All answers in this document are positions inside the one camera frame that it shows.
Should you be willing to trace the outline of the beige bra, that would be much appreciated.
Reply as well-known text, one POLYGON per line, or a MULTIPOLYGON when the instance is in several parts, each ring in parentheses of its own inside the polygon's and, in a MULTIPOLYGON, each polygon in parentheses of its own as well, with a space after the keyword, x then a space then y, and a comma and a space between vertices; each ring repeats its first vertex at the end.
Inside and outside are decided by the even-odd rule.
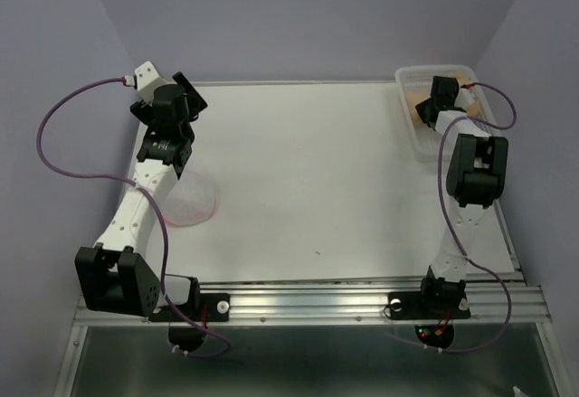
MULTIPOLYGON (((410 118, 414 125, 422 126, 422 120, 416 110, 418 104, 422 103, 423 101, 427 100, 431 96, 431 86, 430 85, 422 85, 422 86, 411 86, 406 87, 403 91, 404 99, 406 101, 407 110, 410 114, 410 118)), ((477 112, 473 116, 478 116, 481 112, 477 112)))

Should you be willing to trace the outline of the pink-trimmed mesh laundry bag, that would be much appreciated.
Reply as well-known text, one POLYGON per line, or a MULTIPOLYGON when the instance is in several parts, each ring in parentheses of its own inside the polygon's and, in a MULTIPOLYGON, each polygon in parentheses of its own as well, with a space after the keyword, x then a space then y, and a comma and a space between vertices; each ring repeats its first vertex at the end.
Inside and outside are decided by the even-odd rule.
POLYGON ((216 209, 216 185, 202 170, 185 170, 161 204, 165 222, 179 228, 209 221, 216 209))

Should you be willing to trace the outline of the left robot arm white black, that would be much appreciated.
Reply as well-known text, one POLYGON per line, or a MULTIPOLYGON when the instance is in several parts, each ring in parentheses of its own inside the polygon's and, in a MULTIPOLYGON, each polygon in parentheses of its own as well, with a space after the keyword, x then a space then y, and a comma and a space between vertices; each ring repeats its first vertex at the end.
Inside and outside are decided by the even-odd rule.
POLYGON ((144 257, 156 209, 185 170, 191 124, 207 103, 182 72, 167 80, 147 61, 134 77, 140 100, 130 111, 147 130, 133 175, 111 223, 93 247, 79 249, 74 264, 88 309, 148 317, 161 295, 160 273, 144 257))

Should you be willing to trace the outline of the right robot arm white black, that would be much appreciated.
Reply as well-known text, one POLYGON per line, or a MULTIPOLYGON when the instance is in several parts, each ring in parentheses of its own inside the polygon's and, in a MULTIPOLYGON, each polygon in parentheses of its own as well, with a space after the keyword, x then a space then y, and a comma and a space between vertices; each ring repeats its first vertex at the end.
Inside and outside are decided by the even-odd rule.
POLYGON ((438 167, 444 148, 451 146, 446 172, 438 172, 438 192, 446 222, 441 246, 416 294, 419 317, 465 318, 470 315, 465 294, 467 247, 482 217, 502 195, 506 182, 508 141, 493 136, 488 123, 457 105, 462 90, 451 77, 435 76, 430 97, 416 106, 420 120, 441 135, 438 167))

